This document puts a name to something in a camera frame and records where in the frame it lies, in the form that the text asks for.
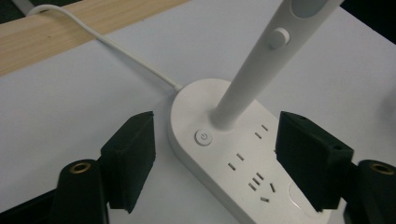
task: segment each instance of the wooden board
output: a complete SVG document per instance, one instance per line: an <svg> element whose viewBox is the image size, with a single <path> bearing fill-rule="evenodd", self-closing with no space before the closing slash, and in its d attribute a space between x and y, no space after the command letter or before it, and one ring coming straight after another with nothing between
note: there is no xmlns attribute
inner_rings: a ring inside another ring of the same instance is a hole
<svg viewBox="0 0 396 224"><path fill-rule="evenodd" d="M65 6L101 34L141 21L187 0L84 0ZM37 63L93 37L59 12L0 24L0 76Z"/></svg>

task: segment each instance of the power strip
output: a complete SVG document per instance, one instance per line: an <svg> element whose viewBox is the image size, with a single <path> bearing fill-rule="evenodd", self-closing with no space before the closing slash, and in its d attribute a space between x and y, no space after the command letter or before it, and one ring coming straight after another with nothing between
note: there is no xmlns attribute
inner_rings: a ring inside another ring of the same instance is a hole
<svg viewBox="0 0 396 224"><path fill-rule="evenodd" d="M209 114L230 82L186 86L171 110L169 140L178 158L241 223L327 223L276 160L278 120L254 101L224 132Z"/></svg>

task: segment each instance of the switch button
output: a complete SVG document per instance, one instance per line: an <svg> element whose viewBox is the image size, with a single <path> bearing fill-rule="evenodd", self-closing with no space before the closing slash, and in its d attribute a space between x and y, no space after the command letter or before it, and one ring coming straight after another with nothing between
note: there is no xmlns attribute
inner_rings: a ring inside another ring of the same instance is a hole
<svg viewBox="0 0 396 224"><path fill-rule="evenodd" d="M195 133L195 141L201 147L209 146L212 143L213 137L209 130L200 129Z"/></svg>

